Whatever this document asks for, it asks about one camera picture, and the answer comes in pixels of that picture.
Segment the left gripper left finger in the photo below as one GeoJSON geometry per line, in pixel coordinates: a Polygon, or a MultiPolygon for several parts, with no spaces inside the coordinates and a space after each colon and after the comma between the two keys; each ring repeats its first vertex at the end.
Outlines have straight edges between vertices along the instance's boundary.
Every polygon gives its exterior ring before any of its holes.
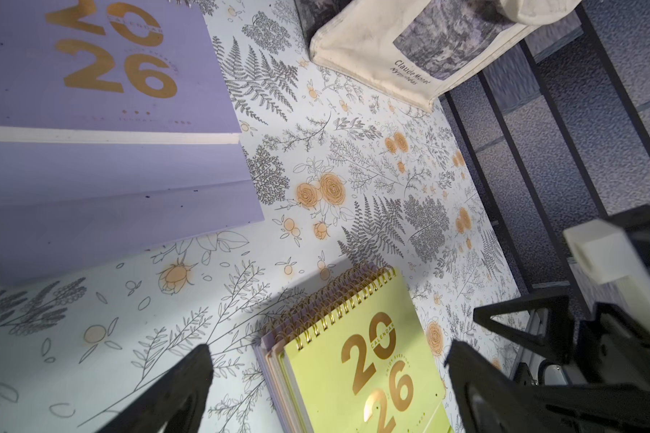
{"type": "Polygon", "coordinates": [[[102,432],[197,432],[214,376],[209,346],[196,346],[102,427],[102,432]]]}

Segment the beige canvas tote bag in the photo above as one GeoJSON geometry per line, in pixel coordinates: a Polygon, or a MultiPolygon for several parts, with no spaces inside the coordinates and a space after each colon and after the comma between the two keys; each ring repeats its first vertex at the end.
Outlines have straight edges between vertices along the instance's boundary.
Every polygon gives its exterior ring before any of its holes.
{"type": "Polygon", "coordinates": [[[313,63],[426,112],[576,1],[298,1],[313,63]]]}

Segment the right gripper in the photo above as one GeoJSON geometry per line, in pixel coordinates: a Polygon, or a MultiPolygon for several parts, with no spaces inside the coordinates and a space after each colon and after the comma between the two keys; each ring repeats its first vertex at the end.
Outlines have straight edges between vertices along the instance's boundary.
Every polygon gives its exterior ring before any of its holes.
{"type": "MultiPolygon", "coordinates": [[[[603,220],[625,230],[650,272],[650,205],[603,220]]],[[[566,288],[550,288],[475,308],[474,322],[522,346],[539,361],[538,384],[650,387],[650,333],[631,317],[615,284],[596,283],[573,253],[572,258],[576,275],[596,289],[589,320],[574,319],[566,288]],[[497,321],[499,316],[523,312],[530,314],[525,330],[497,321]]]]}

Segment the green 2026 desk calendar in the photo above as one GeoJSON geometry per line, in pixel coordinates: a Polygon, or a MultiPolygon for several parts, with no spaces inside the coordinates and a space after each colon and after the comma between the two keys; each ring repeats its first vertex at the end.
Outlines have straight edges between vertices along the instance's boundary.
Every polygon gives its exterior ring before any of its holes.
{"type": "Polygon", "coordinates": [[[294,432],[450,432],[446,388],[404,277],[351,279],[274,350],[294,432]]]}

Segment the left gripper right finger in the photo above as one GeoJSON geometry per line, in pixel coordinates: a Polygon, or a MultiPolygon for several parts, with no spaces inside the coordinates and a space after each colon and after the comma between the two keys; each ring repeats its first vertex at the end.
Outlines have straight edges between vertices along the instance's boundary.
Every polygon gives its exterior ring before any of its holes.
{"type": "Polygon", "coordinates": [[[520,385],[460,340],[445,365],[468,432],[650,432],[650,392],[631,384],[520,385]]]}

